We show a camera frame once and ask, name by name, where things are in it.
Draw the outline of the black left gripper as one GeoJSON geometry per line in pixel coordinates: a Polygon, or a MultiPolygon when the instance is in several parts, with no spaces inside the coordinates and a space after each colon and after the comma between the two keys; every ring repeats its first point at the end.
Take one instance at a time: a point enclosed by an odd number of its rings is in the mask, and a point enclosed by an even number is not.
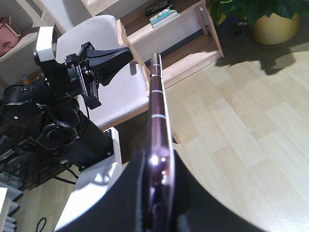
{"type": "Polygon", "coordinates": [[[81,45],[78,54],[67,55],[65,63],[70,80],[78,82],[79,93],[85,105],[92,110],[101,106],[98,97],[99,83],[107,86],[132,59],[133,55],[128,47],[94,50],[93,45],[86,42],[81,45]]]}

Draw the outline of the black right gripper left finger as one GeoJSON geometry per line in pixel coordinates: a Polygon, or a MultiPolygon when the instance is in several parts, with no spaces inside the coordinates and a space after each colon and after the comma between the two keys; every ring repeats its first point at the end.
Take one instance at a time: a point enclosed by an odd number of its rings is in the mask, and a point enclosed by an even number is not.
{"type": "Polygon", "coordinates": [[[69,196],[57,232],[141,232],[145,152],[136,151],[114,184],[80,184],[69,196]]]}

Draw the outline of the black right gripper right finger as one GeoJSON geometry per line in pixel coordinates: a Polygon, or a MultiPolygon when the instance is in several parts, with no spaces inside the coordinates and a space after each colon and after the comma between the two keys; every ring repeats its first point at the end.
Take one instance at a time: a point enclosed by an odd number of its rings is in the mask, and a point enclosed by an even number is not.
{"type": "Polygon", "coordinates": [[[175,151],[173,232],[262,232],[216,200],[195,179],[175,151]]]}

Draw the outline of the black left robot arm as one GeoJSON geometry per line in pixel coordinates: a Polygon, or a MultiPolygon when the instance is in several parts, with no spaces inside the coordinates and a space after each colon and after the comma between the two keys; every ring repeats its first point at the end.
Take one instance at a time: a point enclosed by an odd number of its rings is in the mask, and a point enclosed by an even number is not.
{"type": "Polygon", "coordinates": [[[83,171],[114,154],[112,132],[102,131],[88,113],[98,108],[106,86],[133,55],[128,47],[96,50],[90,42],[63,63],[35,49],[41,76],[5,89],[0,102],[0,170],[17,178],[20,190],[38,187],[76,166],[83,171]]]}

